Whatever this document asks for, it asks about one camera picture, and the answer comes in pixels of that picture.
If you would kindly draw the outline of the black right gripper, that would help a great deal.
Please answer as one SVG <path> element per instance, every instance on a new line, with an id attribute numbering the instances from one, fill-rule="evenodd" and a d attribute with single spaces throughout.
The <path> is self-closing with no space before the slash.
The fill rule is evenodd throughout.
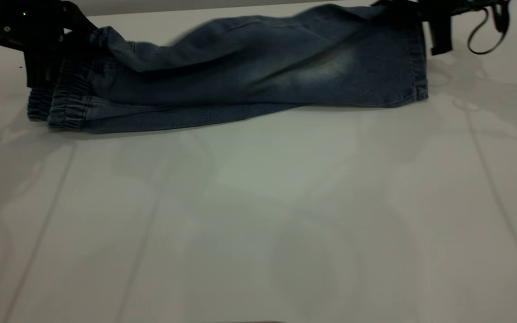
<path id="1" fill-rule="evenodd" d="M 371 7 L 383 8 L 388 18 L 400 21 L 429 21 L 432 41 L 431 55 L 453 50 L 451 17 L 467 12 L 509 5 L 509 0 L 377 0 Z"/>

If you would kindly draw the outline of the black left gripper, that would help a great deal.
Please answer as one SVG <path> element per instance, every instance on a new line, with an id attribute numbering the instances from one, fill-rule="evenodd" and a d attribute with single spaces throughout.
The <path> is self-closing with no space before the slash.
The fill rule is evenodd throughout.
<path id="1" fill-rule="evenodd" d="M 0 46 L 25 50 L 28 88 L 55 84 L 64 29 L 90 33 L 98 27 L 70 1 L 0 0 Z"/>

